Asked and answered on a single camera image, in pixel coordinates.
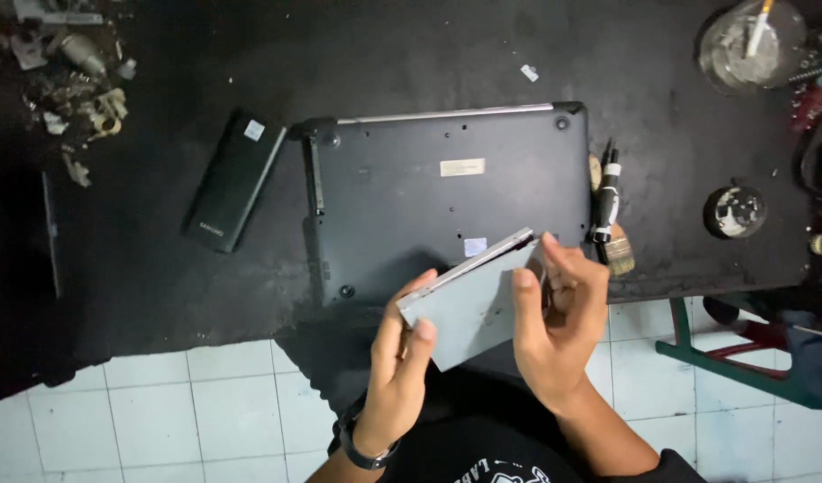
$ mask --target product label sticker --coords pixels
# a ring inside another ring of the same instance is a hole
[[[483,174],[486,172],[486,159],[457,159],[441,161],[441,177],[466,176],[468,174]]]
[[[255,122],[255,120],[250,120],[250,123],[247,125],[247,129],[245,129],[245,136],[249,137],[254,141],[258,141],[259,137],[262,137],[262,132],[265,131],[265,126]]]
[[[465,239],[465,256],[476,257],[483,253],[488,248],[485,238],[467,238]]]

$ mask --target laptop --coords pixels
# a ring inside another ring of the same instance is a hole
[[[300,126],[326,308],[384,306],[523,227],[576,246],[589,230],[579,102]]]

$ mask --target black watch strap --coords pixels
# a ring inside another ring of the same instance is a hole
[[[354,434],[354,426],[357,425],[357,418],[360,415],[360,411],[363,409],[362,406],[362,404],[360,404],[359,407],[357,407],[356,404],[352,405],[352,407],[350,407],[348,411],[341,416],[340,445],[342,450],[346,452],[348,459],[354,463],[354,466],[362,467],[363,469],[371,471],[381,469],[387,466],[387,463],[393,459],[396,450],[399,448],[399,441],[396,441],[393,445],[390,445],[384,453],[375,458],[361,454],[357,448],[354,447],[352,436]]]

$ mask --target black table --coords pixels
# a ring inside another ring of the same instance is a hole
[[[83,159],[93,186],[55,172],[66,297],[55,319],[73,357],[169,352],[362,324],[310,290],[305,164],[287,143],[240,250],[213,254],[182,217],[234,106],[292,124],[577,100],[590,148],[618,140],[620,223],[637,268],[610,302],[799,284],[807,196],[794,186],[790,93],[725,98],[693,61],[727,2],[143,2],[120,21],[138,61],[123,131]],[[536,68],[531,83],[520,71]],[[719,241],[710,192],[739,178],[766,197],[754,236]]]

